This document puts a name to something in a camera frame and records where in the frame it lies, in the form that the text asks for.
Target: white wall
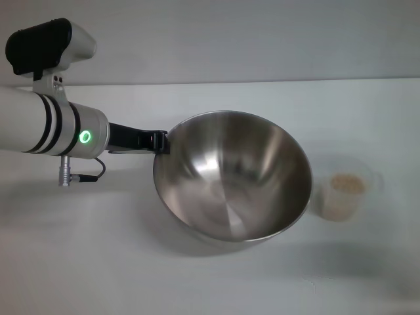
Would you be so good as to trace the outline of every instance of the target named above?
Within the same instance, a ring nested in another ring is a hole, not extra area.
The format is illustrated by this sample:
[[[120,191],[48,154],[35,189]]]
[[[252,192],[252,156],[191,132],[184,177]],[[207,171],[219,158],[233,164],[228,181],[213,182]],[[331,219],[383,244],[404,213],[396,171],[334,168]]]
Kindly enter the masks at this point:
[[[103,154],[98,183],[64,189],[57,157],[0,152],[2,314],[418,312],[406,302],[420,294],[408,258],[419,239],[420,80],[71,87],[68,97],[143,129],[251,112],[299,141],[316,179],[326,157],[342,154],[382,174],[385,189],[342,224],[321,219],[312,200],[287,232],[231,252],[176,224],[154,189],[151,155]]]
[[[98,42],[69,84],[419,77],[416,0],[14,0],[0,11],[1,85],[16,77],[8,36],[53,18]]]

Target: black stripe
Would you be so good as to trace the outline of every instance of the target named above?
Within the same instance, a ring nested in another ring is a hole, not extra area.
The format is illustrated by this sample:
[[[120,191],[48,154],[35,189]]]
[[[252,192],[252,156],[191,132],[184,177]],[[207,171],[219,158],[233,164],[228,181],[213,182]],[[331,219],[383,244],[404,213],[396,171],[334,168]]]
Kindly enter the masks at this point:
[[[45,115],[46,115],[46,119],[45,119],[45,128],[44,128],[44,133],[42,134],[41,140],[39,140],[39,142],[37,143],[36,146],[34,146],[31,150],[25,151],[23,153],[32,153],[35,152],[37,150],[39,150],[40,147],[42,147],[42,145],[44,145],[46,139],[48,138],[48,135],[50,134],[50,130],[51,130],[51,121],[52,121],[52,115],[51,115],[51,108],[50,105],[48,104],[47,100],[45,99],[45,97],[41,94],[36,93],[42,100],[42,103],[44,103],[44,107],[45,107]]]
[[[52,136],[50,144],[44,150],[36,152],[34,154],[42,154],[42,153],[45,153],[45,152],[48,152],[49,150],[51,150],[53,148],[53,146],[55,146],[55,144],[57,143],[58,138],[60,138],[61,128],[63,126],[63,117],[62,117],[62,114],[61,114],[60,106],[58,105],[55,98],[53,98],[49,95],[45,95],[45,96],[48,97],[49,100],[52,102],[52,105],[54,105],[56,116],[57,116],[57,124],[56,124],[55,132],[54,132],[54,135]]]
[[[72,151],[74,146],[77,143],[77,140],[79,138],[80,135],[80,115],[79,112],[77,111],[76,106],[74,106],[72,103],[68,102],[68,104],[70,105],[70,107],[73,110],[73,114],[74,114],[74,119],[75,119],[75,126],[74,126],[74,136],[73,136],[73,140],[70,142],[69,146],[63,151],[61,152],[59,155],[60,156],[65,156],[68,152]]]

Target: metal bowl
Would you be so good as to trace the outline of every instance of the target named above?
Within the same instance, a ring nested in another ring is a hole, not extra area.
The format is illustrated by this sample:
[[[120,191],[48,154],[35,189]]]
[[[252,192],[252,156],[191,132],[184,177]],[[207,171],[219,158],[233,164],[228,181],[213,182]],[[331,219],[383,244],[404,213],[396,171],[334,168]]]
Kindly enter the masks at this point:
[[[190,228],[228,242],[272,237],[304,213],[312,191],[308,159],[274,123],[242,112],[209,112],[168,134],[154,182],[167,208]]]

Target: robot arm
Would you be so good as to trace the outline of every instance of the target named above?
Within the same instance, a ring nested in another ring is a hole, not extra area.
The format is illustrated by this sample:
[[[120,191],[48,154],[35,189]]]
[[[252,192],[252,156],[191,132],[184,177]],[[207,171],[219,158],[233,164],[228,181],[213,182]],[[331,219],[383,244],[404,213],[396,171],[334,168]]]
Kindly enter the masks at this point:
[[[166,131],[109,123],[100,110],[67,100],[59,71],[91,58],[95,51],[94,39],[63,18],[18,31],[7,41],[6,56],[14,73],[33,77],[33,91],[0,87],[0,149],[60,156],[61,186],[72,179],[98,178],[73,177],[70,157],[97,159],[104,150],[169,153]]]

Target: clear plastic cup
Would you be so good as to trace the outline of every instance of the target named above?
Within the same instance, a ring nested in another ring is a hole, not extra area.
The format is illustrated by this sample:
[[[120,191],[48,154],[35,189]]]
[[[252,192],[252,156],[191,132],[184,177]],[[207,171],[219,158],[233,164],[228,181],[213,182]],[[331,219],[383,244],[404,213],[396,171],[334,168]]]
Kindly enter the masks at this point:
[[[329,164],[329,175],[322,180],[321,216],[329,221],[345,221],[361,208],[366,195],[382,178],[363,162],[340,157]]]

